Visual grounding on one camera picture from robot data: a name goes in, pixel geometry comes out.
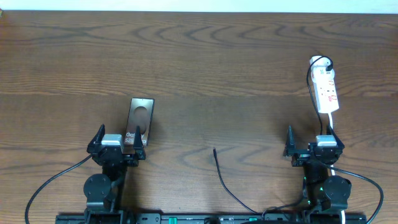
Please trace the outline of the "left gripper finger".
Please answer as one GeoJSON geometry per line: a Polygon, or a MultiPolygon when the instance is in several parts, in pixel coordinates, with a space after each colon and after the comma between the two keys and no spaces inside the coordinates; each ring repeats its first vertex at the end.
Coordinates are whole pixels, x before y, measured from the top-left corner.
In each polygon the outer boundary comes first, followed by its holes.
{"type": "Polygon", "coordinates": [[[101,146],[101,141],[103,139],[103,136],[105,135],[105,125],[102,124],[99,127],[99,130],[93,137],[93,139],[89,142],[88,144],[88,149],[97,149],[101,146]]]}
{"type": "Polygon", "coordinates": [[[136,126],[136,132],[134,133],[133,149],[137,155],[144,155],[144,145],[141,139],[140,126],[136,126]]]}

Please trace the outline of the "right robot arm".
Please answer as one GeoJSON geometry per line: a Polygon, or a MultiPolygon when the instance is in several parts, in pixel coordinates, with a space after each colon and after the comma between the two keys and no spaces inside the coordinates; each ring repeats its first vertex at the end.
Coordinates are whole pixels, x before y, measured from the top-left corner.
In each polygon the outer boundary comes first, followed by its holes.
{"type": "Polygon", "coordinates": [[[346,218],[341,213],[348,208],[351,194],[351,182],[339,175],[330,175],[330,166],[343,153],[345,145],[331,127],[327,127],[325,135],[316,137],[306,149],[297,149],[294,132],[287,130],[284,156],[292,158],[293,167],[304,169],[304,199],[302,216],[307,223],[344,223],[346,218]]]}

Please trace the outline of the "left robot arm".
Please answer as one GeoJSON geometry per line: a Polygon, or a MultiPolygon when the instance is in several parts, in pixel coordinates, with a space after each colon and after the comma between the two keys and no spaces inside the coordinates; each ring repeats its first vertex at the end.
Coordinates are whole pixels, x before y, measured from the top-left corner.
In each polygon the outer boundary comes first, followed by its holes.
{"type": "Polygon", "coordinates": [[[127,168],[137,167],[146,159],[144,144],[139,136],[140,127],[134,133],[133,153],[124,152],[120,134],[106,134],[102,124],[90,141],[87,153],[102,167],[102,173],[90,176],[83,187],[86,196],[85,223],[135,223],[136,216],[121,208],[127,168]]]}

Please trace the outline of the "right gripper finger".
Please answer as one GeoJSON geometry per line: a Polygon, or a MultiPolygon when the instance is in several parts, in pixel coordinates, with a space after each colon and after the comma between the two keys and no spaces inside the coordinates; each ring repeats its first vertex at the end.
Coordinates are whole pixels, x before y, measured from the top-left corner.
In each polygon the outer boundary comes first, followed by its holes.
{"type": "Polygon", "coordinates": [[[341,140],[340,140],[339,137],[336,135],[336,133],[334,132],[334,130],[333,130],[333,128],[331,127],[330,124],[326,127],[326,133],[327,133],[327,135],[333,136],[333,137],[334,137],[334,139],[335,139],[335,141],[336,141],[336,146],[337,146],[338,148],[344,148],[344,147],[345,147],[345,145],[341,142],[341,140]]]}
{"type": "Polygon", "coordinates": [[[285,143],[285,152],[293,152],[295,151],[295,140],[294,140],[294,132],[292,127],[289,126],[287,130],[287,140],[285,143]]]}

